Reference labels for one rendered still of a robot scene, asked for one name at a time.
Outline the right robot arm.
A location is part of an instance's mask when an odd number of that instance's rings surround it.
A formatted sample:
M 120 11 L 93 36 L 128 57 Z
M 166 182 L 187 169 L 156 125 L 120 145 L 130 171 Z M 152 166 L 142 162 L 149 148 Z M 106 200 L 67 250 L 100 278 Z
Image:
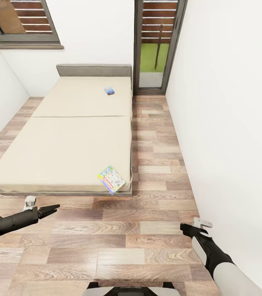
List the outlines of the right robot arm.
M 185 236 L 192 238 L 192 246 L 211 274 L 221 296 L 262 296 L 262 289 L 247 277 L 212 240 L 202 226 L 212 228 L 208 220 L 195 217 L 191 226 L 181 223 Z

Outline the board game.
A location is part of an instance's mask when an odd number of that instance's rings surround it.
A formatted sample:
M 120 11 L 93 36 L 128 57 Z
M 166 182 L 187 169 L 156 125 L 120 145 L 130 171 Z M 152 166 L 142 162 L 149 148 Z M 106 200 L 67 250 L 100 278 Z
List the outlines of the board game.
M 116 193 L 126 183 L 112 166 L 107 167 L 97 176 L 112 195 Z
M 105 88 L 105 91 L 107 92 L 108 95 L 114 93 L 114 89 L 112 87 Z

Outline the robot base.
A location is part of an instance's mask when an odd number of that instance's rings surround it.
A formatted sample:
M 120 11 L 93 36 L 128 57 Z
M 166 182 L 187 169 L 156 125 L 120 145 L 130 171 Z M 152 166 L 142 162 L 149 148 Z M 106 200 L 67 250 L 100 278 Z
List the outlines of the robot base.
M 164 282 L 163 287 L 98 287 L 98 282 L 90 282 L 82 296 L 180 296 L 172 282 Z

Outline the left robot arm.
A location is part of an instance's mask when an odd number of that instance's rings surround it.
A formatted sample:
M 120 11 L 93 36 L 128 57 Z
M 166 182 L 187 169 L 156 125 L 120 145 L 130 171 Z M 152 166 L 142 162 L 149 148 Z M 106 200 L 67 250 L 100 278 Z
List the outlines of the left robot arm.
M 38 219 L 42 219 L 57 212 L 57 208 L 60 207 L 60 205 L 57 204 L 37 209 L 37 206 L 34 207 L 35 203 L 36 196 L 27 196 L 23 212 L 4 218 L 0 216 L 0 236 L 36 224 L 38 223 Z

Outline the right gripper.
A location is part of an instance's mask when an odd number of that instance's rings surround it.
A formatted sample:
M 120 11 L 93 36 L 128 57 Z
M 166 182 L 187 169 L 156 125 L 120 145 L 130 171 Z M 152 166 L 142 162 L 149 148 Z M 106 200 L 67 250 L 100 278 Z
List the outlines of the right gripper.
M 181 223 L 181 230 L 183 231 L 183 234 L 185 236 L 190 236 L 192 238 L 192 234 L 194 231 L 202 231 L 202 232 L 205 232 L 208 234 L 207 230 L 205 229 L 200 229 L 200 228 L 196 228 L 194 226 L 191 226 L 189 224 L 186 224 L 186 223 Z

